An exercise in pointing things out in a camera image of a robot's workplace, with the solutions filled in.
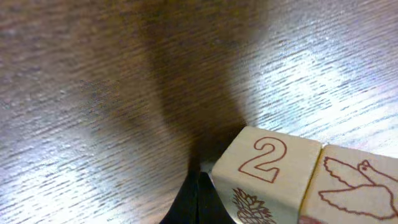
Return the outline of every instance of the wooden block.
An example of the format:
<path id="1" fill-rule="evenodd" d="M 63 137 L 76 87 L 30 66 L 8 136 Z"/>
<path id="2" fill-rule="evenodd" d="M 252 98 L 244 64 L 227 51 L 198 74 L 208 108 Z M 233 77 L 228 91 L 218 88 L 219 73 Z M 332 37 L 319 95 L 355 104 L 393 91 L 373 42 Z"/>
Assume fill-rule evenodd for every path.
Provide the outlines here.
<path id="1" fill-rule="evenodd" d="M 398 223 L 397 171 L 398 159 L 326 146 L 300 214 L 318 223 Z"/>
<path id="2" fill-rule="evenodd" d="M 322 145 L 246 127 L 212 170 L 213 182 L 236 223 L 297 223 Z"/>

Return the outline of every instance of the red outline drawing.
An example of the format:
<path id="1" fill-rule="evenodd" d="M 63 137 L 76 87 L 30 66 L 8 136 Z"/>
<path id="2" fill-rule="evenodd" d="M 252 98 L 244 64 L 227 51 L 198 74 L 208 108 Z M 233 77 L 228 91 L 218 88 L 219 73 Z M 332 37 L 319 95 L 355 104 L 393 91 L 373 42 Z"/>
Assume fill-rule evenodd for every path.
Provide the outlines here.
<path id="1" fill-rule="evenodd" d="M 398 189 L 398 180 L 384 174 L 382 172 L 379 172 L 373 166 L 370 165 L 369 161 L 364 160 L 361 163 L 357 165 L 357 167 L 353 167 L 347 163 L 341 162 L 337 159 L 330 158 L 330 157 L 325 157 L 325 160 L 323 161 L 323 166 L 325 167 L 325 170 L 329 172 L 329 174 L 337 178 L 338 181 L 341 183 L 344 183 L 347 185 L 349 188 L 348 189 L 341 189 L 341 190 L 321 190 L 318 192 L 318 195 L 321 197 L 321 199 L 324 202 L 327 202 L 329 205 L 332 207 L 337 208 L 338 210 L 347 212 L 347 213 L 352 213 L 355 215 L 367 215 L 373 218 L 376 218 L 378 220 L 386 220 L 386 219 L 391 219 L 396 216 L 398 216 L 398 198 L 395 198 L 393 192 Z M 333 170 L 333 167 L 339 166 L 340 170 Z M 347 173 L 351 173 L 350 175 L 356 175 L 355 180 L 352 177 L 348 177 Z M 325 198 L 325 193 L 333 193 L 333 194 L 338 194 L 340 192 L 352 192 L 355 190 L 380 190 L 381 194 L 384 194 L 388 192 L 390 195 L 390 201 L 386 202 L 389 203 L 389 206 L 391 208 L 391 214 L 388 216 L 382 216 L 380 214 L 377 214 L 377 212 L 364 212 L 364 211 L 357 211 L 352 208 L 347 208 L 344 205 L 338 205 L 336 202 L 332 202 L 332 200 Z"/>
<path id="2" fill-rule="evenodd" d="M 269 209 L 263 206 L 264 201 L 258 200 L 257 196 L 251 196 L 240 188 L 233 191 L 235 194 L 232 202 L 237 206 L 236 215 L 243 224 L 276 224 Z"/>
<path id="3" fill-rule="evenodd" d="M 279 142 L 280 142 L 279 147 L 275 147 L 273 144 L 271 144 L 271 143 L 269 143 L 269 142 L 264 142 L 263 144 L 261 144 L 260 147 L 258 147 L 257 144 L 259 144 L 260 142 L 263 142 L 263 140 L 268 140 L 268 139 L 274 139 L 274 140 L 279 141 Z M 276 179 L 276 177 L 278 176 L 279 171 L 280 171 L 279 168 L 272 167 L 272 168 L 270 168 L 270 169 L 261 169 L 260 166 L 263 166 L 263 165 L 265 165 L 265 164 L 270 164 L 270 163 L 277 162 L 277 161 L 281 160 L 281 159 L 282 159 L 283 157 L 285 157 L 285 155 L 286 155 L 287 146 L 286 146 L 286 144 L 285 144 L 283 141 L 281 141 L 280 139 L 274 138 L 274 137 L 264 137 L 264 138 L 260 138 L 260 139 L 258 139 L 258 140 L 254 143 L 254 145 L 253 145 L 253 147 L 254 147 L 255 150 L 263 150 L 264 147 L 266 147 L 266 146 L 272 146 L 272 149 L 271 149 L 269 152 L 267 152 L 267 153 L 261 154 L 261 155 L 259 155 L 259 156 L 256 156 L 256 157 L 254 157 L 254 158 L 252 158 L 252 159 L 246 161 L 244 164 L 242 164 L 242 165 L 239 167 L 238 171 L 240 171 L 240 172 L 242 172 L 242 173 L 244 173 L 244 174 L 250 175 L 250 176 L 252 176 L 252 177 L 258 178 L 258 179 L 260 179 L 260 180 L 266 181 L 266 182 L 268 182 L 268 183 L 272 183 L 272 184 L 273 184 L 274 181 L 275 181 L 275 179 Z M 260 163 L 260 164 L 254 165 L 253 168 L 258 169 L 258 170 L 262 170 L 262 171 L 264 171 L 264 172 L 271 172 L 271 171 L 274 170 L 275 174 L 274 174 L 274 176 L 272 177 L 271 180 L 270 180 L 270 179 L 265 179 L 265 178 L 263 178 L 263 177 L 259 177 L 259 176 L 257 176 L 257 175 L 251 174 L 251 173 L 246 172 L 246 171 L 243 171 L 243 167 L 244 167 L 244 166 L 246 166 L 248 163 L 251 163 L 251 162 L 254 161 L 254 160 L 259 160 L 260 157 L 264 157 L 263 162 Z"/>

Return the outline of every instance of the wooden table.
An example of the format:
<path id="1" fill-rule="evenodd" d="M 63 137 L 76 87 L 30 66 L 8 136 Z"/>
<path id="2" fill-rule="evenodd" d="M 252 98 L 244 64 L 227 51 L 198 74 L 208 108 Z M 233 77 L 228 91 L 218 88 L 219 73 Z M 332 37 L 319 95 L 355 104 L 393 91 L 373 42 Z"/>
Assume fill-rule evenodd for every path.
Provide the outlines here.
<path id="1" fill-rule="evenodd" d="M 0 223 L 157 223 L 245 125 L 398 157 L 397 12 L 0 1 Z"/>

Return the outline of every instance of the bird illustration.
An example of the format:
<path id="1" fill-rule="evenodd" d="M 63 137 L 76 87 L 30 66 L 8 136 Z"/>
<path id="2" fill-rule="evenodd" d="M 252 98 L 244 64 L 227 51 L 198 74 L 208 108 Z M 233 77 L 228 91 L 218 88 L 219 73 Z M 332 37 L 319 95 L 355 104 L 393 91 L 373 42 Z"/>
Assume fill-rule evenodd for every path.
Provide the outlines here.
<path id="1" fill-rule="evenodd" d="M 379 172 L 364 160 L 353 167 L 326 157 L 323 165 L 347 189 L 322 190 L 321 199 L 338 210 L 378 220 L 398 217 L 398 180 Z"/>

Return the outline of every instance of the pineapple drawing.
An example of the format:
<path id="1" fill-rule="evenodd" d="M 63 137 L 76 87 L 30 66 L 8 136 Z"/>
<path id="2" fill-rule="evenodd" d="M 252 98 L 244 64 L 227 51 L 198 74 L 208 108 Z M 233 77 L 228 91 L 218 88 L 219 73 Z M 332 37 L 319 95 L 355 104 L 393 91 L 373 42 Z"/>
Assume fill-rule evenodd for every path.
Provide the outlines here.
<path id="1" fill-rule="evenodd" d="M 258 200 L 257 196 L 251 196 L 240 188 L 233 189 L 235 194 L 233 203 L 238 208 L 237 216 L 244 224 L 276 224 L 272 220 L 271 212 L 263 207 L 265 202 Z"/>

